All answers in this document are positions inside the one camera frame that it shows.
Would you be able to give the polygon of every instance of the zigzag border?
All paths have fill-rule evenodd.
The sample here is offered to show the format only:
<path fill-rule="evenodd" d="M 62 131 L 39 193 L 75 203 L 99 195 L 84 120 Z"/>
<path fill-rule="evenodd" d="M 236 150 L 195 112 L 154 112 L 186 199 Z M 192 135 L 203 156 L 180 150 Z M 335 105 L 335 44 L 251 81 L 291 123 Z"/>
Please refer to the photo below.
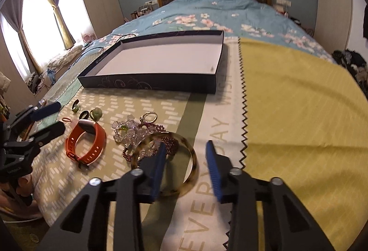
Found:
<path fill-rule="evenodd" d="M 244 169 L 245 168 L 245 165 L 243 164 L 243 161 L 247 158 L 247 154 L 245 153 L 245 150 L 248 148 L 248 145 L 246 143 L 246 140 L 248 139 L 248 137 L 246 136 L 246 134 L 248 133 L 248 131 L 246 129 L 246 127 L 248 126 L 248 124 L 246 123 L 246 120 L 248 119 L 248 117 L 247 117 L 247 113 L 248 113 L 248 110 L 247 110 L 247 101 L 248 100 L 247 100 L 247 86 L 245 84 L 245 79 L 244 79 L 243 58 L 241 56 L 242 55 L 242 50 L 240 48 L 240 38 L 238 38 L 238 50 L 239 50 L 240 78 L 241 78 L 241 84 L 242 84 L 241 87 L 242 87 L 242 93 L 243 93 L 243 102 L 242 103 L 244 105 L 242 107 L 242 109 L 244 110 L 244 112 L 242 114 L 243 117 L 244 117 L 244 119 L 242 121 L 244 123 L 244 126 L 242 127 L 242 130 L 244 130 L 244 133 L 242 133 L 242 137 L 244 138 L 242 140 L 242 143 L 244 144 L 244 147 L 242 148 L 242 150 L 240 150 L 240 152 L 242 153 L 243 157 L 239 160 L 239 162 L 242 165 L 242 169 Z M 226 242 L 224 242 L 222 245 L 227 250 L 227 247 L 229 245 L 229 240 L 227 240 Z"/>

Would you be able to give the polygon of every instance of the open box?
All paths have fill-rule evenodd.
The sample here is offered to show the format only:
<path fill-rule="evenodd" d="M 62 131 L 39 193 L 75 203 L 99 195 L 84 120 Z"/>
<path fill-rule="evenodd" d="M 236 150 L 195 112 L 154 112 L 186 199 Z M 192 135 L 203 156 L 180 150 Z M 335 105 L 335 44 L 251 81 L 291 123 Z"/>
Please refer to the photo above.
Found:
<path fill-rule="evenodd" d="M 85 88 L 216 92 L 223 31 L 160 33 L 118 41 L 78 76 Z"/>

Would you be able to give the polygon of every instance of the bed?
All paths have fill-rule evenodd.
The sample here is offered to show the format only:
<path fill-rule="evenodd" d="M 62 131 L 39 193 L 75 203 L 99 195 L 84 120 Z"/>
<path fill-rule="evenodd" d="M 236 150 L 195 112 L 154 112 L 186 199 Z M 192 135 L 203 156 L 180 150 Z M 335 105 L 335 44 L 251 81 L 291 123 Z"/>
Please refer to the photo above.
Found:
<path fill-rule="evenodd" d="M 64 151 L 64 136 L 42 149 L 33 164 L 34 195 L 49 225 L 92 177 L 121 177 L 130 170 L 113 140 L 111 123 L 147 111 L 157 123 L 194 146 L 196 186 L 169 203 L 141 206 L 146 250 L 225 250 L 230 208 L 218 205 L 205 166 L 205 143 L 255 178 L 283 178 L 337 251 L 347 250 L 368 219 L 368 104 L 349 73 L 313 38 L 270 7 L 271 0 L 159 0 L 159 9 L 94 41 L 48 91 L 63 108 L 38 123 L 73 118 L 71 105 L 99 106 L 107 144 L 88 172 Z M 183 30 L 223 30 L 226 56 L 215 95 L 151 90 L 84 89 L 78 74 L 117 40 Z M 79 152 L 91 142 L 83 139 Z M 183 181 L 187 161 L 173 164 Z M 107 249 L 112 250 L 113 213 Z"/>

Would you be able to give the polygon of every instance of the green stripe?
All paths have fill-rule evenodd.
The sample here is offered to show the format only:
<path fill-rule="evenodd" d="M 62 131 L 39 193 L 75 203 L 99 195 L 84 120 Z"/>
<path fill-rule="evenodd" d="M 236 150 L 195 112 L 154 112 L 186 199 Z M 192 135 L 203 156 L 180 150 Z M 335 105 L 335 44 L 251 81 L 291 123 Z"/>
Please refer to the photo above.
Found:
<path fill-rule="evenodd" d="M 183 136 L 193 146 L 207 95 L 192 93 L 189 96 L 177 134 Z M 178 150 L 173 160 L 166 164 L 162 186 L 178 187 L 185 179 L 190 160 L 189 153 Z M 170 225 L 177 197 L 161 198 L 152 204 L 142 222 L 142 236 L 145 250 L 159 251 L 163 237 Z"/>

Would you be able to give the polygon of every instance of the yellow fabric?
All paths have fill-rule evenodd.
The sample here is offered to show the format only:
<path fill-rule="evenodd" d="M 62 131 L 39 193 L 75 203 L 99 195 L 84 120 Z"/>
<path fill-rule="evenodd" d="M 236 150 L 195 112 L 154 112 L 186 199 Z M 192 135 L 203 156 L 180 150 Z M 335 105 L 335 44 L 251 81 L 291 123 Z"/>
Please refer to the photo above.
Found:
<path fill-rule="evenodd" d="M 246 171 L 284 179 L 336 251 L 346 251 L 368 219 L 365 96 L 338 65 L 283 46 L 240 43 Z"/>
<path fill-rule="evenodd" d="M 65 50 L 68 50 L 73 47 L 75 41 L 73 42 L 73 39 L 71 38 L 70 32 L 67 28 L 67 25 L 65 24 L 63 16 L 61 15 L 58 5 L 53 0 L 47 0 L 47 1 L 50 3 L 52 8 L 54 9 L 54 15 L 55 15 L 56 22 L 60 30 L 61 37 L 64 42 Z"/>

